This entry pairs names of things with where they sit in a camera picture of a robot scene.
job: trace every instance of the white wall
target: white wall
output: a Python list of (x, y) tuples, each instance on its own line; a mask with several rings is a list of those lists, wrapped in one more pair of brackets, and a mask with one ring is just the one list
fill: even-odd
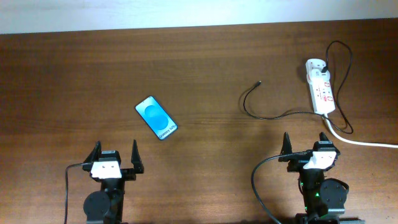
[(0, 0), (0, 34), (385, 17), (397, 0)]

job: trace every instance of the power strip switch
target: power strip switch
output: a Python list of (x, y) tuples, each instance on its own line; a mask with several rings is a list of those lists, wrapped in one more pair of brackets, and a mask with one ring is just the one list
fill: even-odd
[(321, 59), (310, 59), (305, 63), (307, 81), (310, 84), (313, 110), (317, 114), (328, 114), (336, 109), (331, 92), (330, 72), (322, 73), (326, 63)]

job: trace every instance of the wooden desk surface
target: wooden desk surface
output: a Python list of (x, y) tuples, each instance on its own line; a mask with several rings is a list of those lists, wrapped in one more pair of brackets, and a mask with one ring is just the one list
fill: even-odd
[[(126, 183), (125, 222), (269, 220), (250, 174), (280, 152), (285, 131), (296, 151), (321, 131), (341, 151), (327, 176), (350, 185), (344, 217), (398, 223), (397, 149), (345, 144), (313, 116), (252, 119), (238, 103), (262, 80), (250, 110), (311, 111), (304, 63), (325, 58), (335, 39), (354, 52), (340, 101), (355, 133), (343, 136), (398, 143), (397, 19), (0, 35), (0, 223), (62, 223), (66, 166), (100, 140), (131, 167), (133, 139), (146, 172)], [(336, 45), (330, 60), (339, 85), (348, 54)], [(165, 141), (134, 109), (149, 95), (179, 125)], [(331, 118), (344, 125), (337, 111)], [(286, 166), (270, 162), (256, 177), (278, 217), (304, 212), (298, 174)], [(69, 223), (85, 222), (84, 199), (99, 188), (70, 171)]]

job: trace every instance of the wooden table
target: wooden table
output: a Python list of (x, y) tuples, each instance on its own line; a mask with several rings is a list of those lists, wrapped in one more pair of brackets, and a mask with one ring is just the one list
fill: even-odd
[[(322, 131), (341, 151), (327, 176), (351, 187), (344, 217), (398, 223), (396, 149), (345, 144), (310, 115), (260, 121), (242, 112), (240, 97), (258, 80), (254, 113), (311, 111), (305, 61), (325, 58), (335, 39), (354, 52), (340, 101), (355, 132), (342, 135), (397, 144), (397, 19), (0, 35), (0, 223), (62, 223), (66, 166), (100, 140), (131, 167), (133, 139), (146, 171), (126, 183), (125, 222), (266, 221), (250, 174), (280, 152), (285, 131), (294, 151)], [(332, 47), (336, 86), (348, 59)], [(149, 95), (179, 125), (165, 141), (134, 109)], [(331, 118), (344, 125), (337, 111)], [(298, 174), (286, 167), (270, 162), (256, 176), (282, 218), (304, 212)], [(85, 223), (84, 199), (99, 189), (87, 172), (70, 171), (69, 223)]]

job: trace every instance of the charging cable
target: charging cable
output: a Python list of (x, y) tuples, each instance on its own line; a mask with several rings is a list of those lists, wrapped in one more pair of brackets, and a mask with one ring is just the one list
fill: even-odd
[(345, 138), (339, 136), (339, 135), (335, 132), (335, 130), (333, 130), (333, 127), (331, 126), (329, 119), (324, 119), (324, 121), (326, 122), (326, 124), (327, 124), (327, 126), (328, 126), (328, 128), (329, 128), (329, 131), (332, 133), (332, 135), (334, 135), (334, 136), (335, 136), (337, 139), (339, 139), (340, 141), (347, 142), (347, 143), (350, 143), (350, 144), (357, 144), (357, 145), (360, 145), (360, 146), (391, 147), (391, 148), (396, 148), (396, 149), (398, 149), (398, 145), (393, 145), (393, 144), (370, 143), (370, 142), (358, 142), (358, 141), (351, 141), (351, 140), (345, 139)]

